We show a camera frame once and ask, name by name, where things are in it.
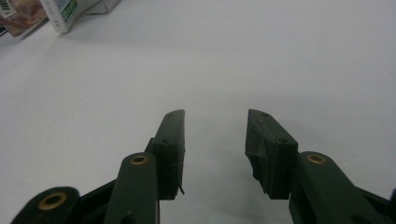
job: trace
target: printed label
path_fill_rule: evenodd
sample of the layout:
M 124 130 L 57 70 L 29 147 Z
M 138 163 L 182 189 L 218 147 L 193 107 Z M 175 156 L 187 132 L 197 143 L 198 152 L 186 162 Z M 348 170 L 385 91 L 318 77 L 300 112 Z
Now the printed label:
M 55 0 L 56 5 L 58 5 L 59 9 L 62 9 L 62 7 L 64 6 L 64 4 L 66 4 L 69 0 Z
M 77 7 L 77 2 L 75 0 L 71 0 L 69 4 L 64 8 L 64 11 L 62 11 L 62 17 L 64 18 L 64 21 L 67 21 L 70 17 L 70 15 L 73 14 L 74 10 Z
M 8 0 L 0 0 L 0 15 L 4 19 L 14 15 L 16 12 Z

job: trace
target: box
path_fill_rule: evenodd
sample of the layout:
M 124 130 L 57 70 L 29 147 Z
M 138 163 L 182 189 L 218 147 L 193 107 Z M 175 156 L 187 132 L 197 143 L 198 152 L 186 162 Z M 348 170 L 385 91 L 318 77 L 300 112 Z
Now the box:
M 68 33 L 81 15 L 107 14 L 117 2 L 118 0 L 41 0 L 49 21 L 59 33 Z
M 40 0 L 0 0 L 0 24 L 19 36 L 47 18 Z

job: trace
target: white table surface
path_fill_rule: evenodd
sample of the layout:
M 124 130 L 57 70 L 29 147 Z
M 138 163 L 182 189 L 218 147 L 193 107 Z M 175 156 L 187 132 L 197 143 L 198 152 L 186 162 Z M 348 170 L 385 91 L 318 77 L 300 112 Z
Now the white table surface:
M 0 37 L 0 223 L 57 186 L 117 176 L 172 110 L 186 110 L 186 195 L 162 223 L 291 223 L 244 155 L 248 110 L 352 182 L 396 187 L 396 3 L 127 1 L 67 35 Z

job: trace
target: black plastic linkage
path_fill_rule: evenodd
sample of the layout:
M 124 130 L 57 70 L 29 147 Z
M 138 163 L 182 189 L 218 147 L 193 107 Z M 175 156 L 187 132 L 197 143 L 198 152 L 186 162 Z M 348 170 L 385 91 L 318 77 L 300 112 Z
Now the black plastic linkage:
M 184 110 L 167 114 L 143 153 L 126 157 L 119 176 L 79 197 L 69 187 L 36 195 L 11 224 L 157 224 L 159 200 L 174 200 L 184 162 Z
M 146 152 L 157 158 L 160 200 L 174 200 L 181 189 L 184 153 L 184 110 L 168 113 L 163 118 L 154 139 L 148 143 Z
M 158 201 L 155 156 L 148 152 L 133 154 L 122 161 L 104 224 L 157 224 Z
M 250 109 L 247 119 L 246 151 L 253 176 L 271 199 L 288 199 L 290 168 L 298 144 L 269 114 Z
M 246 155 L 253 176 L 271 199 L 290 197 L 298 224 L 395 223 L 390 201 L 355 187 L 335 162 L 317 152 L 298 153 L 297 142 L 267 113 L 249 110 Z

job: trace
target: screw hole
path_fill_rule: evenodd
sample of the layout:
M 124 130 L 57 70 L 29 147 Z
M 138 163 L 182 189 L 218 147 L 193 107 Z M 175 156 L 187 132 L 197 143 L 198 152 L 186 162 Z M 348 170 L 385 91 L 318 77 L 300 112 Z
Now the screw hole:
M 323 164 L 326 162 L 326 160 L 323 157 L 321 157 L 317 154 L 308 155 L 307 158 L 309 161 L 316 163 L 316 164 Z
M 136 156 L 131 159 L 131 164 L 133 165 L 141 165 L 149 161 L 149 158 L 146 156 Z
M 41 210 L 51 210 L 63 204 L 66 199 L 67 194 L 63 192 L 53 193 L 41 200 L 38 204 L 38 208 Z

